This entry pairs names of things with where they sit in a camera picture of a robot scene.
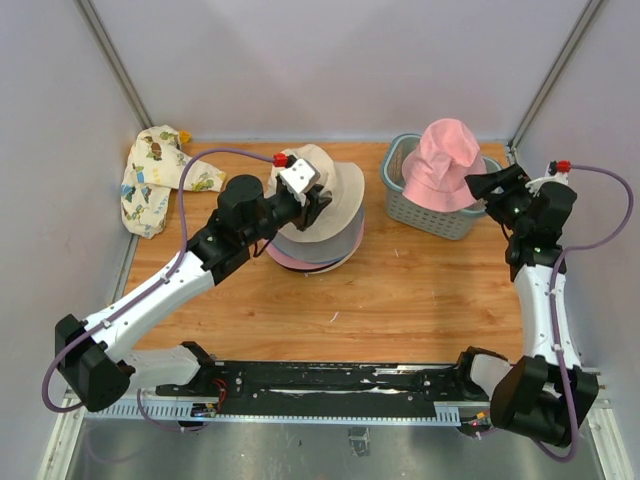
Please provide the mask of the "grey hat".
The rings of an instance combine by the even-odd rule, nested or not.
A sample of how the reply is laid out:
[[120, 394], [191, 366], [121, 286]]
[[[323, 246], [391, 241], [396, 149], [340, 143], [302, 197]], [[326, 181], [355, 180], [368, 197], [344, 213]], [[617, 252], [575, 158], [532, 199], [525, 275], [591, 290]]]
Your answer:
[[278, 234], [268, 250], [305, 263], [320, 264], [338, 260], [351, 252], [360, 235], [365, 211], [361, 206], [350, 223], [331, 238], [317, 242], [294, 242]]

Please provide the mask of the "tan bucket hat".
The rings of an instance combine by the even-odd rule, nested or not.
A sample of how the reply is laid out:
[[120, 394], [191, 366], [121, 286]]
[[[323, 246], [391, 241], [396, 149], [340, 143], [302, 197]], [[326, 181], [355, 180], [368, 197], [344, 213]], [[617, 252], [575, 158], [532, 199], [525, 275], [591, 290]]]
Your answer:
[[329, 154], [315, 144], [284, 149], [282, 154], [303, 158], [320, 173], [322, 196], [330, 195], [330, 204], [323, 209], [314, 223], [305, 231], [292, 223], [279, 233], [288, 240], [299, 243], [321, 242], [334, 237], [346, 228], [360, 209], [365, 192], [364, 174], [355, 163], [335, 162]]

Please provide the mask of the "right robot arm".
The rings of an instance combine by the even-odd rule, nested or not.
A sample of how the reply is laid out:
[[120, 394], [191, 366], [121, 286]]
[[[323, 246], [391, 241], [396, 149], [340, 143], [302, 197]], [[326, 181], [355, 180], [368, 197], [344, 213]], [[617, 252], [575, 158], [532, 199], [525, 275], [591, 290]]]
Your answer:
[[567, 162], [553, 163], [546, 176], [532, 180], [512, 165], [466, 177], [471, 195], [507, 234], [505, 261], [519, 298], [524, 350], [511, 364], [470, 348], [469, 365], [452, 377], [463, 399], [488, 396], [496, 428], [561, 448], [571, 445], [599, 389], [574, 349], [564, 302], [559, 239], [577, 200], [568, 185], [570, 169]]

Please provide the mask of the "dusty pink hat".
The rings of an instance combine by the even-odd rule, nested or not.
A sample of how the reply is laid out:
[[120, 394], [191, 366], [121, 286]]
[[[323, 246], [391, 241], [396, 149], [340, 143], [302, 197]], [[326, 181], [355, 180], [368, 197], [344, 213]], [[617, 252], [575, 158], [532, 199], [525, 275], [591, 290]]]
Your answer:
[[466, 177], [486, 172], [481, 148], [466, 124], [439, 119], [402, 163], [403, 196], [424, 209], [456, 212], [475, 203]]

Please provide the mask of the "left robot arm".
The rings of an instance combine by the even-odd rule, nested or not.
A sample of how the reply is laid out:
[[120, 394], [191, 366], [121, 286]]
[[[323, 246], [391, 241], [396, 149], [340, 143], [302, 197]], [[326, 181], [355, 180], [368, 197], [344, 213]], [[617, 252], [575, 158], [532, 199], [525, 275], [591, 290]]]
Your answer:
[[195, 396], [207, 393], [214, 371], [196, 348], [145, 355], [134, 352], [135, 344], [174, 310], [259, 255], [259, 241], [272, 240], [287, 224], [301, 231], [310, 227], [331, 202], [319, 179], [316, 171], [282, 170], [275, 193], [266, 197], [258, 178], [233, 178], [206, 225], [162, 270], [111, 307], [83, 320], [68, 314], [57, 322], [48, 370], [59, 372], [90, 412], [106, 409], [130, 388], [174, 383]]

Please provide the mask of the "pink bucket hat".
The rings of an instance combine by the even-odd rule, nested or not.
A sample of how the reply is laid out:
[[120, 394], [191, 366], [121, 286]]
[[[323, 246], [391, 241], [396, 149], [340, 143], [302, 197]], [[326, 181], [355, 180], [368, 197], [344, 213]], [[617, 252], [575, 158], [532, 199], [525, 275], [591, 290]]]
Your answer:
[[269, 245], [266, 249], [266, 253], [274, 260], [276, 261], [279, 265], [284, 265], [287, 267], [293, 267], [293, 268], [299, 268], [299, 269], [309, 269], [309, 264], [313, 264], [313, 263], [309, 263], [306, 261], [302, 261], [299, 259], [295, 259], [293, 257], [290, 257], [288, 255], [286, 255], [285, 253], [279, 251], [277, 248], [275, 248], [272, 245]]

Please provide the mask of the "blue hat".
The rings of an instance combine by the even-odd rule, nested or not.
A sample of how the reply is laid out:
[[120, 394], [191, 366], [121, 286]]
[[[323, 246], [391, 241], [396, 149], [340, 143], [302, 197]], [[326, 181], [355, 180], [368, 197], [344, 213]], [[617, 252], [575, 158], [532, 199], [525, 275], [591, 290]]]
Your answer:
[[347, 255], [336, 259], [336, 260], [331, 260], [329, 262], [322, 262], [322, 263], [313, 263], [313, 264], [309, 264], [309, 269], [311, 270], [315, 270], [315, 269], [323, 269], [323, 268], [328, 268], [331, 265], [334, 264], [340, 264], [340, 263], [344, 263], [346, 261], [348, 261], [348, 259], [356, 252], [356, 250], [352, 250], [351, 252], [349, 252]]

